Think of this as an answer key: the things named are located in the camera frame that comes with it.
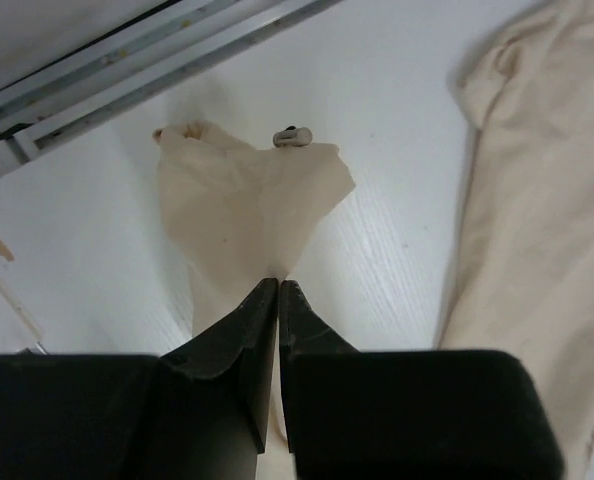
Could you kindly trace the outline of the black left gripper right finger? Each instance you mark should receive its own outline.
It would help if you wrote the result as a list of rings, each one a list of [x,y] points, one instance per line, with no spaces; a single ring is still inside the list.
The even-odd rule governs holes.
[[[361,352],[281,285],[282,400],[301,479],[559,479],[533,381],[497,350]]]

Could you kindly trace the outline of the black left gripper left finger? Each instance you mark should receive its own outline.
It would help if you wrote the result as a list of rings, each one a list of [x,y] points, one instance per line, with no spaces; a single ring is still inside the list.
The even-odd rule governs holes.
[[[0,479],[251,479],[277,283],[166,355],[0,355]]]

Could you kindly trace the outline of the beige cargo trousers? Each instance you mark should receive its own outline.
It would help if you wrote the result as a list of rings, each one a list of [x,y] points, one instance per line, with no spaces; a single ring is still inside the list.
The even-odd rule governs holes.
[[[594,1],[344,1],[188,85],[158,128],[162,221],[202,331],[295,278],[362,350],[486,348],[536,383],[569,479],[594,453]],[[319,226],[241,253],[194,178],[246,183],[285,123],[343,161],[283,181]]]

